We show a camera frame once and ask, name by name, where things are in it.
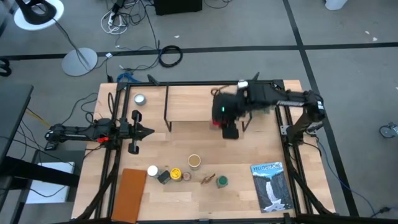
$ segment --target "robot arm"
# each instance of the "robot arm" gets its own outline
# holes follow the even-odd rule
[[[121,147],[120,139],[132,139],[132,143],[129,144],[129,152],[138,154],[137,141],[141,141],[155,131],[145,128],[139,123],[142,115],[137,110],[132,112],[132,119],[134,120],[133,125],[129,124],[126,118],[120,119],[119,127],[116,127],[116,124],[109,118],[94,121],[88,127],[71,127],[56,124],[47,131],[45,138],[53,144],[65,141],[98,141],[112,149]]]
[[[253,110],[262,110],[270,106],[296,106],[303,108],[300,119],[286,130],[289,142],[302,142],[303,132],[314,122],[325,118],[322,98],[313,91],[294,92],[278,90],[273,85],[257,80],[238,83],[236,94],[212,91],[213,123],[221,126],[223,137],[237,139],[238,130],[234,123],[239,117]]]

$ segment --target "book cover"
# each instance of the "book cover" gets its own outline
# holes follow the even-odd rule
[[[261,213],[293,208],[281,162],[251,166]]]

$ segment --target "tin can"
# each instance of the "tin can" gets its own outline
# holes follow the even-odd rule
[[[144,105],[144,104],[147,102],[147,100],[145,99],[145,96],[144,96],[144,95],[142,95],[142,94],[137,94],[137,95],[134,97],[134,102],[136,102],[137,105],[142,106],[142,105]]]
[[[172,171],[170,172],[170,177],[172,178],[172,180],[180,182],[182,180],[181,170],[178,168],[172,169]]]

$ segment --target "black box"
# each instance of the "black box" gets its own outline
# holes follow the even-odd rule
[[[154,0],[154,3],[156,14],[159,16],[181,12],[198,12],[202,9],[202,0]]]

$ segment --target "small container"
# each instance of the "small container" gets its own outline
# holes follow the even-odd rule
[[[226,176],[223,176],[223,175],[219,176],[216,179],[216,184],[219,189],[226,187],[228,185],[228,178],[226,178]]]
[[[147,170],[148,176],[157,178],[160,175],[160,170],[157,166],[149,166]]]
[[[196,154],[192,154],[188,158],[188,165],[191,168],[191,170],[198,170],[200,167],[201,159],[200,156]]]
[[[142,94],[137,94],[137,95],[134,97],[134,102],[136,102],[136,105],[142,106],[142,105],[144,105],[144,104],[147,102],[147,100],[145,99],[145,96],[144,96],[144,95],[142,95]]]
[[[172,180],[180,182],[182,180],[181,170],[178,168],[172,169],[172,171],[170,172],[170,177],[172,178]]]
[[[170,180],[170,172],[168,170],[166,170],[160,176],[157,177],[157,180],[161,184],[166,184]]]
[[[189,172],[184,172],[182,174],[182,179],[185,180],[185,181],[191,180],[191,174]]]

